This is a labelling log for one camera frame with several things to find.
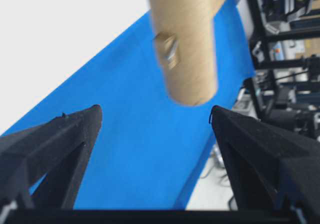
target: white wall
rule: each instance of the white wall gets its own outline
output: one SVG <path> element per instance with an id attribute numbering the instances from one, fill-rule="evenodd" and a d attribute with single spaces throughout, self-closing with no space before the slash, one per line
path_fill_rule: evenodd
<path id="1" fill-rule="evenodd" d="M 0 134 L 148 9 L 148 0 L 0 0 Z"/>

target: white floor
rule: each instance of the white floor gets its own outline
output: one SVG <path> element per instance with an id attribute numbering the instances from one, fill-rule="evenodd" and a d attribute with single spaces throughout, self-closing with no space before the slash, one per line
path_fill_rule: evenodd
<path id="1" fill-rule="evenodd" d="M 201 177 L 204 177 L 213 165 L 213 158 L 209 158 Z M 214 167 L 206 178 L 199 178 L 186 209 L 229 210 L 228 201 L 233 196 L 233 192 L 228 178 L 221 178 L 225 174 L 225 169 L 221 170 Z"/>

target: wooden cylinder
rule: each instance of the wooden cylinder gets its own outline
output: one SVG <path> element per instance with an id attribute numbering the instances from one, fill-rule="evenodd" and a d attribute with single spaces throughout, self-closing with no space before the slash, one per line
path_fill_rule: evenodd
<path id="1" fill-rule="evenodd" d="M 211 0 L 149 0 L 157 59 L 180 104 L 209 101 L 218 88 Z"/>

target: blue fabric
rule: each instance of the blue fabric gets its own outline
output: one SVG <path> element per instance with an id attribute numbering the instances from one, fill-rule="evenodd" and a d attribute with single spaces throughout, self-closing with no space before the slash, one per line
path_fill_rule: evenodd
<path id="1" fill-rule="evenodd" d="M 102 128 L 75 208 L 184 209 L 215 142 L 212 106 L 231 108 L 254 75 L 234 0 L 214 22 L 219 89 L 209 103 L 183 107 L 168 97 L 146 13 L 5 134 L 99 104 Z"/>

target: cable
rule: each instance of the cable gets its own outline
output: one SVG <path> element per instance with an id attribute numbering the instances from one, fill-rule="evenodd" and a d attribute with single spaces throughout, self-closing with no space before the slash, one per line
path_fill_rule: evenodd
<path id="1" fill-rule="evenodd" d="M 230 200 L 228 201 L 228 207 L 229 207 L 229 210 L 230 211 L 236 211 L 237 209 L 235 209 L 235 208 L 233 208 L 232 207 L 232 202 L 235 202 L 236 200 L 235 200 L 235 196 L 233 195 L 231 198 L 230 198 Z"/>
<path id="2" fill-rule="evenodd" d="M 276 79 L 274 79 L 274 80 L 275 80 L 275 81 L 278 81 L 278 80 L 285 79 L 285 78 L 291 78 L 291 77 L 298 76 L 298 75 L 301 75 L 301 74 L 305 74 L 305 73 L 308 73 L 308 72 L 309 72 L 309 71 L 306 70 L 306 71 L 302 71 L 302 72 L 298 72 L 298 73 L 286 75 L 286 76 L 283 76 L 283 77 L 279 77 L 279 78 L 276 78 Z M 265 81 L 259 82 L 259 84 L 268 83 L 268 82 L 271 82 L 271 81 L 272 81 L 272 80 L 265 80 Z"/>
<path id="3" fill-rule="evenodd" d="M 200 179 L 205 179 L 205 178 L 207 178 L 209 175 L 210 175 L 210 173 L 212 172 L 212 170 L 215 168 L 215 165 L 213 165 L 212 167 L 210 167 L 210 169 L 208 170 L 208 172 L 204 175 L 204 176 L 200 176 L 199 178 Z"/>
<path id="4" fill-rule="evenodd" d="M 226 173 L 226 174 L 220 176 L 220 180 L 219 180 L 218 184 L 224 188 L 230 188 L 231 187 L 230 185 L 223 184 L 223 181 L 228 181 L 228 180 L 229 180 L 229 177 L 228 177 L 228 174 Z"/>

